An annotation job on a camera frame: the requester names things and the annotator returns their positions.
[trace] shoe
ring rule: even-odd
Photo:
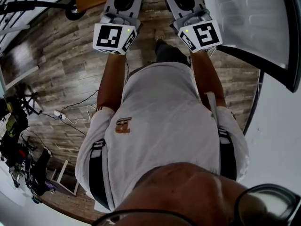
[[[155,41],[165,40],[165,34],[162,30],[155,29]]]

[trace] white t-shirt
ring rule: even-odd
[[[231,136],[237,176],[242,178],[248,166],[244,135],[227,108],[218,107],[217,114],[220,126]],[[116,113],[106,107],[96,112],[75,170],[88,192],[87,160],[93,143],[103,138],[115,207],[155,167],[190,162],[220,173],[217,125],[212,113],[201,104],[192,71],[184,64],[169,62],[145,67],[128,80]]]

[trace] power strip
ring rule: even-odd
[[[65,120],[66,119],[66,115],[63,114],[63,113],[60,113],[59,111],[55,110],[55,115],[60,118],[62,117],[62,120]]]

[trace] white wall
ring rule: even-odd
[[[87,226],[44,204],[35,204],[30,198],[21,207],[0,193],[0,222],[4,226]]]
[[[291,93],[265,74],[246,134],[250,167],[243,184],[275,183],[301,195],[301,88]]]
[[[31,192],[26,187],[24,178],[19,180],[21,185],[19,188],[16,188],[8,171],[8,166],[3,161],[0,161],[0,192],[17,205],[23,207],[26,199],[29,196],[31,197]]]

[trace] eyeglasses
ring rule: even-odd
[[[290,190],[274,185],[263,184],[244,191],[234,206],[236,226],[287,225],[296,211],[300,196]],[[301,207],[291,226],[300,218]],[[120,210],[98,219],[92,226],[197,226],[190,218],[166,210]]]

